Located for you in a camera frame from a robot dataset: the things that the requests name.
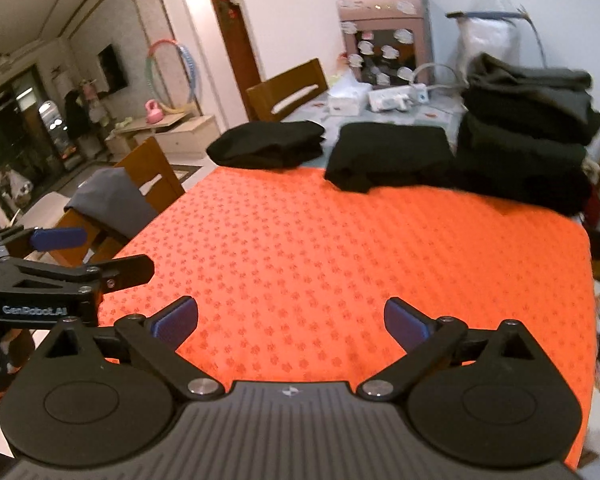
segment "tissue box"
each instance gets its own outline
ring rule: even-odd
[[[329,96],[329,113],[331,115],[355,116],[360,115],[369,102],[368,94],[350,95],[348,97]]]

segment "brown wooden door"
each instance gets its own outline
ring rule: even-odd
[[[250,120],[255,120],[256,115],[247,97],[247,89],[260,83],[260,73],[240,11],[240,2],[238,0],[212,1],[242,102]]]

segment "dining table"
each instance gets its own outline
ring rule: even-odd
[[[229,389],[365,378],[404,356],[383,309],[400,297],[472,328],[525,323],[580,401],[580,457],[593,389],[595,304],[589,239],[555,212],[426,186],[342,192],[324,179],[343,124],[431,124],[454,145],[462,106],[438,96],[408,113],[332,116],[326,95],[288,120],[325,127],[325,155],[288,171],[217,168],[119,256],[147,254],[146,285],[106,295],[112,325],[193,297],[198,327],[179,354]]]

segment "pink toy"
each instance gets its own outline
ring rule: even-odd
[[[161,120],[164,119],[164,112],[160,108],[158,101],[156,101],[155,99],[151,99],[150,101],[147,101],[146,104],[144,105],[144,108],[146,108],[146,123],[147,124],[159,123]]]

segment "television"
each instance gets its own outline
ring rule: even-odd
[[[106,46],[98,54],[98,62],[100,63],[107,86],[109,86],[108,92],[110,94],[126,88],[128,82],[126,81],[125,73],[120,66],[120,61],[113,45]]]

